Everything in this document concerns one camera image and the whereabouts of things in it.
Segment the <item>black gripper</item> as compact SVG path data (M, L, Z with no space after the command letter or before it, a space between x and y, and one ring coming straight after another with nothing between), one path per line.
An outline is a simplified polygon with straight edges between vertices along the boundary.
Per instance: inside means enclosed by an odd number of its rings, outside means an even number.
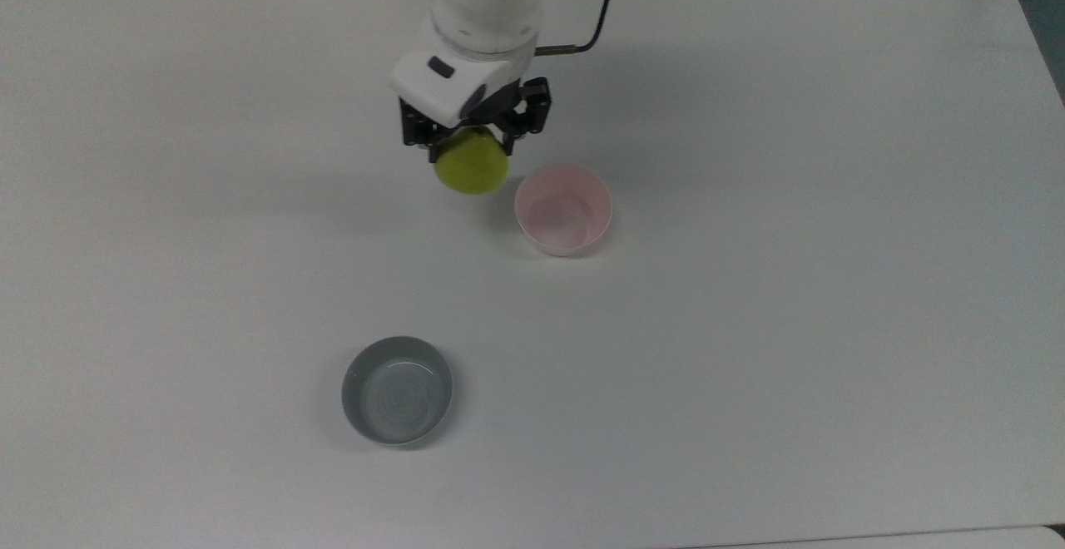
M468 111L465 126L487 125L498 122L503 154L513 155L518 140L539 135L547 124L552 108L552 94L545 77L528 82L510 82L482 102ZM441 145L450 138L450 128L425 116L411 103L399 99L403 144L417 146L427 151L429 161L438 161Z

